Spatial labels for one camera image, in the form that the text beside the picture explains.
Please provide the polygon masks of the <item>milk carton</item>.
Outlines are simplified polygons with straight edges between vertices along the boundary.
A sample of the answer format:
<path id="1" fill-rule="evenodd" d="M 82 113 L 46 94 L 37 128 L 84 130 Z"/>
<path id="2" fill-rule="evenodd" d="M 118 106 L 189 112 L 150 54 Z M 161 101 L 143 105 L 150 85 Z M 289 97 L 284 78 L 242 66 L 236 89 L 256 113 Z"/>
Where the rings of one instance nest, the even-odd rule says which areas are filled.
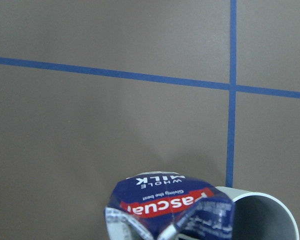
<path id="1" fill-rule="evenodd" d="M 118 182 L 104 209 L 111 240 L 230 240 L 234 213 L 210 183 L 166 171 Z"/>

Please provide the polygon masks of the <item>white mug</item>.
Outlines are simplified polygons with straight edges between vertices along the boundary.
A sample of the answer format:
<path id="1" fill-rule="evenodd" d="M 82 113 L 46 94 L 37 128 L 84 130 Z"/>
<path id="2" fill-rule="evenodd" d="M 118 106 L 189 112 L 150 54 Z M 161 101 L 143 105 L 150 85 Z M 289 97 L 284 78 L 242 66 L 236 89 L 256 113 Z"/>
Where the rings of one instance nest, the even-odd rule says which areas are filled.
<path id="1" fill-rule="evenodd" d="M 233 240 L 298 240 L 291 211 L 276 197 L 255 191 L 218 186 L 235 203 Z"/>

